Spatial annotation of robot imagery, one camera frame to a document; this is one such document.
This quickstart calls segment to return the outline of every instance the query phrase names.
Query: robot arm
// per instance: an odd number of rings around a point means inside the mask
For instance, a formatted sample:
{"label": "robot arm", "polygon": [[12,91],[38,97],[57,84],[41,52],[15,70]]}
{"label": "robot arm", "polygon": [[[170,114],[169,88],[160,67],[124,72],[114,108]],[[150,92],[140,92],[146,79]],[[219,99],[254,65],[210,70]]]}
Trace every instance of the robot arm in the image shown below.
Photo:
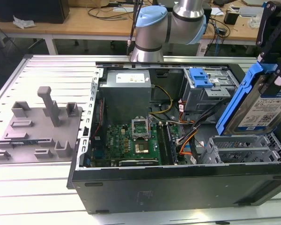
{"label": "robot arm", "polygon": [[195,44],[205,30],[203,0],[181,0],[168,13],[162,6],[142,8],[136,23],[131,61],[163,61],[163,43]]}
{"label": "robot arm", "polygon": [[256,45],[258,61],[218,121],[220,135],[267,134],[281,122],[281,3],[265,5]]}

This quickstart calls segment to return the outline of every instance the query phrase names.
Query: hard drive label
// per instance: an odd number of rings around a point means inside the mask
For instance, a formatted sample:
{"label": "hard drive label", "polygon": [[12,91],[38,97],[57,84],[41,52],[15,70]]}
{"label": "hard drive label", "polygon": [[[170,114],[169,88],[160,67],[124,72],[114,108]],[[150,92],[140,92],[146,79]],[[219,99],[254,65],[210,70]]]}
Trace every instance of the hard drive label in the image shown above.
{"label": "hard drive label", "polygon": [[259,97],[238,127],[247,130],[267,127],[280,112],[281,97]]}

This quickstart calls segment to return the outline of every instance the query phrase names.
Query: green circuit board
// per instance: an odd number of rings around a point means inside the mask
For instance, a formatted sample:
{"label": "green circuit board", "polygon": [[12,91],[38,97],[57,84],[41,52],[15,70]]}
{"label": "green circuit board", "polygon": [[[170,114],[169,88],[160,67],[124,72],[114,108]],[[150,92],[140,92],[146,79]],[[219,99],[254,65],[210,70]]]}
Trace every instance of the green circuit board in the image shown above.
{"label": "green circuit board", "polygon": [[[156,124],[150,126],[150,138],[145,141],[133,139],[131,124],[108,125],[105,159],[158,160],[161,165],[156,126]],[[143,127],[135,126],[135,133],[144,133],[144,131],[146,129]],[[178,138],[179,133],[176,126],[170,126],[170,131],[173,139]],[[137,153],[137,150],[142,151],[146,148],[148,148],[148,153]]]}

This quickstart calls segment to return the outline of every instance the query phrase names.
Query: black computer case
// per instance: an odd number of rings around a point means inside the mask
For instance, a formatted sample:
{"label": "black computer case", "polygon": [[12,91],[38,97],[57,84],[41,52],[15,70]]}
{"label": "black computer case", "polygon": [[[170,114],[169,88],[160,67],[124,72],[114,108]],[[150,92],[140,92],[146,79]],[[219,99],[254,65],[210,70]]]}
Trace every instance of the black computer case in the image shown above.
{"label": "black computer case", "polygon": [[0,0],[0,21],[21,20],[63,23],[69,14],[68,0]]}

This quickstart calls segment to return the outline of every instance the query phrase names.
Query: white paper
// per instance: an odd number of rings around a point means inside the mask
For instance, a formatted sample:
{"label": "white paper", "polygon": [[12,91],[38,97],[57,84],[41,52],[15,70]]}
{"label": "white paper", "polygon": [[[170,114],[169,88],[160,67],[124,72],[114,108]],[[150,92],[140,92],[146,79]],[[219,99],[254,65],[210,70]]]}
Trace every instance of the white paper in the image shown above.
{"label": "white paper", "polygon": [[219,8],[211,8],[211,15],[224,15],[224,13]]}
{"label": "white paper", "polygon": [[133,7],[114,7],[113,8],[114,12],[133,12]]}
{"label": "white paper", "polygon": [[14,16],[13,24],[21,29],[36,26],[32,20],[20,20],[20,19],[16,18],[15,16]]}

